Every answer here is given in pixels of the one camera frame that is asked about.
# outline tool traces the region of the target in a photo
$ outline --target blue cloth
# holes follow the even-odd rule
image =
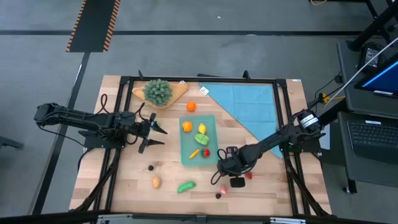
[[[274,134],[277,120],[274,93],[270,85],[200,83],[209,95],[261,141]],[[279,146],[271,152],[282,158]]]

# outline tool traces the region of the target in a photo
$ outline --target pink object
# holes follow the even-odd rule
[[[221,187],[221,193],[226,194],[226,192],[227,192],[226,187],[225,187],[225,186],[222,186],[222,187]]]
[[[251,179],[253,178],[253,174],[252,174],[251,172],[248,172],[248,173],[246,174],[246,177],[247,177],[249,180],[251,180]]]

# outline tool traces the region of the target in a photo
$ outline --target green plant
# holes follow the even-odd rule
[[[151,80],[143,89],[145,100],[156,106],[165,106],[172,97],[172,89],[167,81]]]

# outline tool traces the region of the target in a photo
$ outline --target wooden table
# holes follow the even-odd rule
[[[106,108],[112,111],[118,92],[120,76],[106,75],[99,91],[96,109],[100,109],[100,96],[108,95]],[[146,82],[134,82],[134,87],[144,86]],[[208,215],[292,215],[287,177],[283,159],[278,159],[270,151],[266,152],[252,170],[252,180],[246,181],[246,186],[233,189],[229,178],[223,177],[216,185],[210,184],[211,176],[216,172],[216,166],[184,167],[180,162],[179,117],[187,114],[213,114],[216,117],[219,148],[227,146],[241,147],[256,143],[257,139],[242,127],[210,96],[199,92],[199,83],[189,82],[190,89],[172,106],[157,110],[145,105],[142,110],[144,117],[157,113],[157,120],[168,135],[151,132],[149,137],[165,143],[164,146],[150,146],[143,154],[138,153],[139,140],[135,145],[126,146],[121,153],[121,160],[114,189],[112,212],[130,213],[174,213],[174,214],[208,214]],[[287,89],[292,112],[306,107],[303,86],[300,80],[287,80]],[[287,116],[284,108],[282,89],[279,90],[284,121]],[[188,101],[197,104],[195,112],[188,112],[185,105]],[[138,109],[142,101],[132,96],[130,111]],[[81,162],[76,180],[70,208],[79,206],[98,182],[102,165],[104,149],[95,149],[87,154]],[[301,155],[305,183],[318,203],[327,212],[330,211],[329,200],[323,180],[319,161],[309,153]],[[152,188],[153,176],[162,179],[160,189]],[[194,189],[177,194],[180,184],[192,180],[197,186]],[[220,187],[228,187],[228,194],[220,199],[215,193]],[[104,201],[108,186],[103,191],[100,208]],[[302,213],[300,191],[296,186],[299,211]]]

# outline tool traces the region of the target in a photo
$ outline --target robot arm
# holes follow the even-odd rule
[[[98,113],[91,114],[77,110],[69,110],[56,103],[46,103],[37,107],[35,121],[38,126],[65,124],[76,128],[85,129],[79,131],[86,137],[85,147],[92,149],[96,147],[124,148],[127,144],[134,144],[127,141],[127,135],[132,134],[136,138],[142,138],[139,152],[143,153],[146,146],[164,144],[159,141],[148,139],[149,131],[153,129],[160,133],[167,134],[154,121],[156,114],[152,113],[149,119],[141,117],[140,107],[135,113]],[[136,122],[136,114],[142,118]]]
[[[322,127],[317,116],[310,110],[302,110],[294,114],[288,124],[257,144],[245,145],[240,149],[228,147],[225,158],[221,158],[219,154],[218,172],[220,176],[229,175],[231,177],[245,174],[256,165],[257,160],[261,158],[263,153],[273,147],[283,143],[301,144],[309,139],[320,138],[322,136],[321,130]]]

